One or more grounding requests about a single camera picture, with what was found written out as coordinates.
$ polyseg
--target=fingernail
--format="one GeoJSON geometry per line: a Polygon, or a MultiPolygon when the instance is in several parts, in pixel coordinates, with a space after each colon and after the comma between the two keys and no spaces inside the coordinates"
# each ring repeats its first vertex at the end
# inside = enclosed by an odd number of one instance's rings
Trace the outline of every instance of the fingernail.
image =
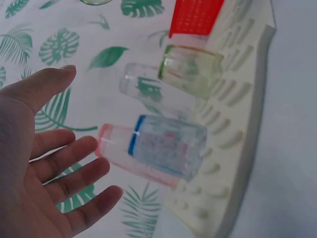
{"type": "Polygon", "coordinates": [[[63,70],[74,70],[75,68],[76,68],[76,66],[70,64],[70,65],[63,66],[60,69],[63,69],[63,70]]]}

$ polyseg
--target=clear plastic cup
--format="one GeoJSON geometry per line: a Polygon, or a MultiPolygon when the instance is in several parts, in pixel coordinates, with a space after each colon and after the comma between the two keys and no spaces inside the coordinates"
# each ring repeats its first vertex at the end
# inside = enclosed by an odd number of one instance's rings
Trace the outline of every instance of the clear plastic cup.
{"type": "Polygon", "coordinates": [[[104,125],[97,155],[134,174],[175,186],[176,177],[189,181],[198,171],[206,138],[204,126],[141,115],[134,129],[104,125]]]}
{"type": "Polygon", "coordinates": [[[195,97],[159,80],[158,68],[153,66],[128,63],[119,90],[179,119],[190,120],[195,115],[195,97]]]}
{"type": "Polygon", "coordinates": [[[105,124],[100,131],[96,155],[107,158],[113,165],[135,175],[170,187],[175,187],[179,181],[178,177],[140,163],[128,155],[127,150],[133,132],[134,129],[132,128],[105,124]]]}
{"type": "Polygon", "coordinates": [[[223,56],[203,49],[169,45],[158,78],[197,98],[208,100],[222,76],[223,56]]]}

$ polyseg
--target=blue rim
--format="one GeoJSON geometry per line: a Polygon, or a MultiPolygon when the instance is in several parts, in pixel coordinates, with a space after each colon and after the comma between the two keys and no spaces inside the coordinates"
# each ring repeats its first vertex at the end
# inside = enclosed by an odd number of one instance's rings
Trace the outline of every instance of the blue rim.
{"type": "MultiPolygon", "coordinates": [[[[138,132],[139,129],[140,129],[140,126],[144,120],[144,118],[146,117],[146,115],[140,115],[136,125],[135,125],[135,128],[134,128],[134,132],[138,132]]],[[[133,156],[133,151],[134,151],[134,145],[135,145],[135,141],[137,139],[137,134],[136,133],[133,133],[132,135],[132,138],[131,138],[131,142],[130,142],[130,145],[129,145],[129,149],[128,149],[128,154],[133,156]]]]}

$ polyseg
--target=finger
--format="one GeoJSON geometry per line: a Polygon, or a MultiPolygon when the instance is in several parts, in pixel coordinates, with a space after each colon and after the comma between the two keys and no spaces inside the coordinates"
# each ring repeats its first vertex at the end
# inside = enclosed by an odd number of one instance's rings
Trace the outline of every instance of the finger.
{"type": "Polygon", "coordinates": [[[0,95],[25,103],[35,115],[55,94],[64,91],[75,75],[73,65],[61,69],[45,68],[25,80],[4,87],[0,95]]]}
{"type": "Polygon", "coordinates": [[[73,173],[46,184],[44,188],[54,204],[59,204],[99,180],[109,169],[109,162],[98,158],[73,173]]]}
{"type": "Polygon", "coordinates": [[[45,153],[75,141],[75,134],[68,129],[50,130],[36,133],[30,159],[35,159],[45,153]]]}
{"type": "Polygon", "coordinates": [[[87,204],[65,214],[75,236],[91,227],[107,214],[119,201],[123,192],[117,186],[110,186],[87,204]]]}
{"type": "Polygon", "coordinates": [[[38,179],[45,183],[93,153],[96,148],[96,139],[85,136],[40,160],[31,162],[30,165],[35,170],[38,179]]]}

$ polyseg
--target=tablecloth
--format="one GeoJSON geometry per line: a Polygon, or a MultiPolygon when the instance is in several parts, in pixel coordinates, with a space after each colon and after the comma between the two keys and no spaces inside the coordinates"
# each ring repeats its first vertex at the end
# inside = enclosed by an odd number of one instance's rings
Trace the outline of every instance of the tablecloth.
{"type": "MultiPolygon", "coordinates": [[[[45,67],[74,64],[77,76],[36,115],[36,131],[69,128],[98,136],[104,123],[133,126],[146,107],[119,93],[128,62],[157,66],[168,43],[175,0],[113,0],[91,6],[79,0],[0,0],[0,86],[45,67]]],[[[94,155],[67,169],[71,173],[94,155]]],[[[119,204],[78,237],[151,238],[163,186],[112,166],[109,174],[58,205],[68,212],[111,184],[126,192],[119,204]]]]}

